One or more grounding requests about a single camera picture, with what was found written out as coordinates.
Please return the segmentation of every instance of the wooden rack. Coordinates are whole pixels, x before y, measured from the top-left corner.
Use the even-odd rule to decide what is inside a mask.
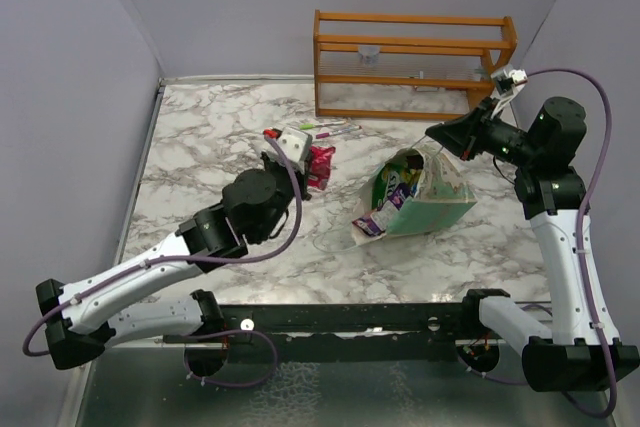
[[[342,35],[322,33],[323,22],[371,24],[431,24],[500,29],[499,40],[423,38],[412,36]],[[362,66],[360,46],[379,47],[380,62]],[[347,14],[315,12],[313,27],[314,81],[317,116],[372,117],[416,120],[448,120],[463,115],[446,112],[407,112],[327,108],[322,102],[323,84],[377,84],[387,86],[435,87],[466,91],[469,108],[491,94],[493,84],[487,74],[509,63],[516,49],[517,36],[511,17],[433,17],[420,15]],[[492,60],[492,53],[497,60]],[[477,64],[459,68],[461,59]],[[431,75],[422,75],[421,65]]]

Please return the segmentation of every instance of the marble table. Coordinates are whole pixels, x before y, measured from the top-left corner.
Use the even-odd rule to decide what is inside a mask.
[[[402,93],[402,102],[408,95]],[[386,91],[367,98],[398,108]],[[459,111],[466,104],[456,93],[420,98],[431,110]],[[339,95],[335,101],[344,104]],[[199,209],[217,203],[222,187],[241,171],[260,165],[262,130],[313,120],[313,102],[313,85],[307,83],[167,86],[124,257],[142,252]],[[413,110],[420,108],[415,98],[407,103]],[[314,239],[329,251],[350,242],[345,241],[346,226],[358,188],[380,162],[413,144],[429,125],[381,120],[358,124],[362,130],[357,133],[319,142],[337,149],[329,187],[313,191],[312,200],[304,204],[300,234],[285,253],[259,264],[225,266],[147,300],[205,289],[221,303],[446,302],[460,301],[468,289],[481,287],[503,288],[516,300],[549,299],[535,237],[513,189],[489,156],[466,163],[452,158],[478,198],[454,227],[344,252],[314,247]],[[503,170],[513,176],[509,166]],[[281,238],[292,224],[290,220]],[[278,242],[251,246],[250,254],[266,253]]]

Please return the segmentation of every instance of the red package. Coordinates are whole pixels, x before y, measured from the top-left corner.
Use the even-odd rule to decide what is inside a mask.
[[[311,146],[313,160],[309,172],[309,187],[315,187],[318,190],[327,188],[329,177],[331,177],[331,157],[335,151],[335,147]]]

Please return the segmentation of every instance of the purple cable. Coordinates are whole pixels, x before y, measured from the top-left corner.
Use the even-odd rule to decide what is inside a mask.
[[[611,141],[611,104],[609,103],[609,97],[607,93],[604,91],[602,84],[598,82],[591,75],[582,72],[580,70],[575,69],[565,69],[565,68],[551,68],[551,69],[542,69],[535,72],[531,72],[527,74],[529,77],[533,77],[534,75],[545,74],[547,72],[566,72],[569,74],[578,75],[589,82],[596,88],[598,94],[600,94],[600,98],[602,99],[602,104],[604,106],[604,117],[605,117],[605,128],[604,128],[604,140],[602,141],[602,147],[600,149],[600,155],[598,156],[598,161],[596,162],[596,168],[593,171],[593,176],[591,177],[591,182],[589,182],[589,188],[587,188],[587,192],[580,203],[580,208],[578,209],[578,219],[576,220],[576,251],[578,253],[578,263],[580,264],[580,274],[582,276],[582,286],[585,293],[585,298],[587,299],[587,307],[589,309],[589,315],[591,317],[591,322],[594,324],[594,329],[596,331],[596,335],[598,336],[598,340],[600,341],[600,345],[602,346],[602,352],[604,354],[604,362],[607,367],[607,375],[609,377],[609,402],[607,407],[602,412],[593,412],[588,410],[583,405],[581,405],[576,399],[574,399],[567,392],[563,392],[564,395],[569,402],[571,402],[580,412],[586,414],[590,417],[595,417],[598,419],[604,419],[609,417],[614,409],[616,408],[616,403],[618,401],[618,387],[616,384],[616,374],[615,369],[613,367],[613,359],[611,358],[611,352],[609,351],[609,344],[607,342],[607,338],[604,335],[604,331],[600,325],[600,317],[598,316],[598,309],[596,307],[596,302],[593,297],[593,291],[591,290],[591,280],[589,278],[589,270],[587,268],[587,258],[584,253],[584,217],[587,212],[587,208],[589,206],[589,200],[593,195],[593,192],[596,188],[596,183],[598,182],[598,178],[600,177],[600,173],[602,172],[602,166],[604,164],[604,159],[607,156],[607,150],[609,149],[609,142]]]
[[[458,355],[458,362],[460,362],[462,365],[464,365],[467,368],[468,372],[471,372],[473,375],[476,375],[478,377],[482,377],[484,380],[489,380],[489,381],[495,382],[497,384],[514,385],[514,386],[518,386],[518,387],[529,385],[529,384],[527,384],[526,380],[504,379],[502,377],[496,377],[496,376],[487,374],[486,372],[480,372],[479,370],[476,370],[473,367],[471,367],[469,364],[467,364],[464,361],[464,359],[462,357],[460,357],[460,355]]]
[[[249,387],[255,387],[256,385],[260,385],[263,382],[266,382],[267,380],[269,380],[269,378],[278,369],[278,349],[276,349],[276,346],[274,345],[273,341],[266,334],[264,334],[264,333],[262,333],[262,332],[260,332],[258,330],[240,330],[240,329],[225,330],[223,332],[217,332],[215,334],[188,335],[188,336],[182,337],[182,339],[184,339],[184,340],[208,340],[208,339],[217,339],[219,337],[227,337],[229,335],[238,335],[238,334],[242,334],[242,335],[257,335],[258,337],[263,339],[269,345],[269,348],[271,349],[271,353],[272,353],[272,357],[273,357],[273,362],[272,362],[271,368],[269,369],[269,371],[265,375],[263,375],[259,379],[252,380],[250,382],[225,382],[225,381],[222,381],[222,380],[214,380],[214,379],[211,379],[209,377],[198,377],[193,372],[191,372],[191,369],[189,368],[189,364],[187,363],[187,358],[185,356],[184,357],[184,367],[185,367],[185,369],[187,369],[187,372],[189,373],[189,377],[188,378],[193,377],[194,379],[199,380],[200,382],[204,382],[205,384],[216,385],[218,387],[225,387],[225,388],[229,388],[229,389],[246,389],[246,388],[249,388]]]
[[[82,302],[82,299],[86,298],[87,296],[113,284],[114,282],[117,282],[123,277],[126,277],[134,272],[137,272],[138,270],[151,267],[152,265],[164,264],[166,262],[205,262],[205,263],[211,263],[211,264],[252,264],[256,262],[261,262],[263,260],[271,259],[281,254],[282,252],[284,252],[293,243],[296,236],[298,235],[298,231],[300,230],[300,224],[302,222],[302,192],[300,191],[300,186],[298,185],[298,179],[296,178],[296,173],[294,172],[293,167],[291,166],[291,162],[289,161],[286,154],[282,151],[282,149],[274,139],[272,139],[271,137],[265,136],[265,140],[269,143],[269,145],[271,145],[271,147],[274,148],[274,150],[278,153],[278,156],[284,163],[284,167],[287,170],[289,179],[291,180],[293,193],[296,201],[296,218],[293,223],[293,229],[291,229],[291,233],[289,234],[289,237],[287,237],[287,240],[285,240],[280,247],[278,247],[274,251],[269,252],[267,254],[258,255],[257,257],[248,257],[248,258],[245,257],[240,259],[228,259],[225,257],[205,257],[203,255],[170,255],[170,256],[164,256],[164,257],[156,257],[155,259],[147,259],[145,266],[135,265],[126,270],[123,270],[122,272],[115,274],[113,277],[103,280],[102,282],[99,282],[93,287],[76,294],[74,296],[74,299],[78,303],[80,303]],[[22,353],[24,355],[28,357],[42,357],[45,355],[49,355],[48,350],[41,350],[36,352],[32,351],[30,348],[31,341],[33,340],[33,337],[35,336],[36,332],[38,332],[40,327],[46,324],[46,322],[49,319],[51,319],[54,315],[62,312],[64,309],[69,307],[71,305],[71,302],[72,302],[71,300],[67,300],[66,302],[63,302],[57,307],[54,307],[35,323],[35,325],[31,328],[31,330],[25,337],[24,342],[22,343]]]
[[[551,309],[548,307],[545,307],[542,304],[527,304],[522,308],[522,310],[524,310],[525,312],[527,310],[532,310],[532,309],[542,310],[543,312],[546,312],[547,314],[549,314],[550,317],[553,317],[553,312],[551,312]]]

